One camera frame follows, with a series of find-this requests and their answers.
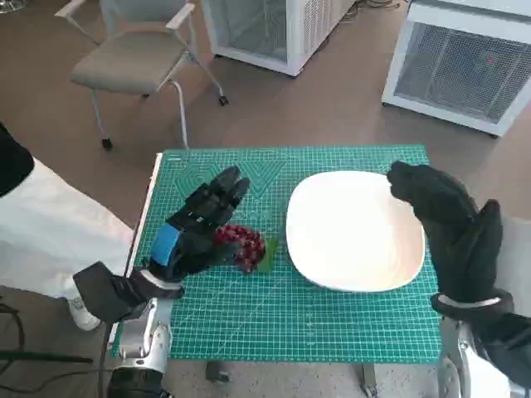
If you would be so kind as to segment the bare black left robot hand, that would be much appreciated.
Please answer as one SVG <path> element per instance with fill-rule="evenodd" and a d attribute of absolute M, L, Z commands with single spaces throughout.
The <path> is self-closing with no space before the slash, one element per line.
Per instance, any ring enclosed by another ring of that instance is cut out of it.
<path fill-rule="evenodd" d="M 240 174 L 239 167 L 231 166 L 202 183 L 158 228 L 147 263 L 151 274 L 180 281 L 217 262 L 225 250 L 217 241 L 217 230 L 231 219 L 250 186 Z"/>

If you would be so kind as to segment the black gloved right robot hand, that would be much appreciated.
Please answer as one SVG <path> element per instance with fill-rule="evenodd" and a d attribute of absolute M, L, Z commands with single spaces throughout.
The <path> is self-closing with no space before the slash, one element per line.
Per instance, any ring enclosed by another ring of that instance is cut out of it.
<path fill-rule="evenodd" d="M 460 181 L 427 165 L 396 161 L 387 180 L 423 226 L 439 292 L 457 303 L 494 298 L 503 239 L 499 202 L 478 208 Z"/>

